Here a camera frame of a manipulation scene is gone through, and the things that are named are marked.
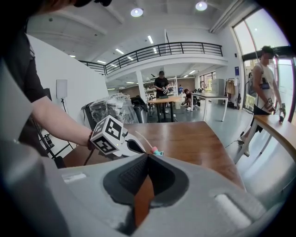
wooden table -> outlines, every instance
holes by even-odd
[[[152,146],[157,146],[159,151],[164,151],[164,156],[210,168],[244,188],[234,162],[226,153],[219,138],[205,122],[124,124],[124,127],[129,133],[137,136],[147,152],[150,151],[150,147],[135,131],[146,137]],[[88,154],[87,148],[78,146],[64,157],[64,162],[67,167],[81,166]],[[107,158],[94,152],[88,164],[106,161],[108,161]],[[137,226],[147,216],[149,203],[153,197],[152,183],[147,177],[135,196]]]
[[[162,113],[163,113],[163,118],[164,122],[167,122],[167,117],[166,117],[166,111],[165,111],[165,103],[170,103],[171,106],[171,121],[174,121],[174,113],[173,113],[173,102],[180,101],[181,98],[178,96],[169,96],[166,99],[156,99],[156,100],[149,100],[147,103],[149,104],[156,104],[156,109],[157,109],[157,117],[158,117],[158,122],[160,123],[160,109],[159,109],[159,104],[162,104]]]
[[[211,99],[211,100],[226,100],[225,110],[224,110],[224,114],[223,114],[223,118],[222,118],[222,122],[224,121],[226,109],[227,109],[227,104],[228,104],[228,97],[227,96],[213,94],[213,93],[191,93],[191,111],[193,111],[193,97],[194,96],[205,99],[205,106],[204,106],[204,111],[203,111],[203,121],[205,121],[206,117],[207,117],[209,99]]]
[[[263,153],[267,147],[271,137],[274,137],[296,162],[296,127],[287,120],[280,123],[278,115],[255,115],[249,136],[239,151],[239,154],[235,157],[235,163],[237,163],[244,154],[246,147],[250,144],[250,141],[255,135],[258,125],[270,134],[261,153]]]

balcony railing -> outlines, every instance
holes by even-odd
[[[107,63],[106,65],[95,62],[81,62],[95,71],[98,71],[100,74],[108,75],[136,62],[173,54],[210,54],[223,56],[221,45],[202,42],[174,42],[152,45],[136,50],[134,52],[125,54],[113,60],[112,62]]]

column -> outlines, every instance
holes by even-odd
[[[138,86],[139,86],[139,91],[140,91],[140,97],[142,98],[142,100],[146,103],[146,95],[145,95],[145,91],[144,91],[144,85],[143,85],[143,78],[142,78],[142,73],[140,70],[136,71],[136,75],[137,75],[137,80],[138,80]]]

man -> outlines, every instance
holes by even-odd
[[[252,70],[253,78],[253,88],[257,93],[255,104],[254,104],[254,115],[270,115],[275,112],[273,103],[275,98],[280,105],[280,111],[286,114],[284,105],[282,104],[281,96],[278,91],[278,87],[274,81],[273,73],[268,65],[272,62],[274,57],[274,51],[270,46],[264,46],[262,48],[262,56],[260,62],[255,65]],[[243,135],[239,144],[243,144],[250,133],[249,129],[245,135]],[[262,128],[257,126],[256,132],[261,132]],[[249,146],[245,150],[245,155],[250,156]]]
[[[156,98],[160,98],[167,94],[168,80],[165,78],[164,71],[160,71],[158,77],[154,81],[154,88],[156,89]]]
[[[183,92],[183,87],[181,85],[178,88],[178,92],[179,92],[179,94],[182,94],[182,92]]]
[[[90,0],[46,0],[41,4],[38,14],[53,12],[69,5],[83,6],[89,2]],[[29,40],[23,29],[5,52],[4,60],[16,83],[32,103],[31,116],[34,120],[59,139],[92,148],[89,141],[92,131],[76,123],[60,107],[52,103],[44,93],[36,72],[34,51],[30,48]],[[19,141],[34,147],[40,155],[48,156],[39,142],[31,119],[27,120]]]
[[[186,94],[186,97],[182,105],[185,105],[185,107],[187,107],[187,110],[191,110],[191,92],[188,89],[185,89],[184,93]]]

plastic bag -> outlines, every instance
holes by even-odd
[[[139,123],[128,94],[117,93],[93,102],[90,106],[93,120],[98,123],[111,115],[123,124]]]

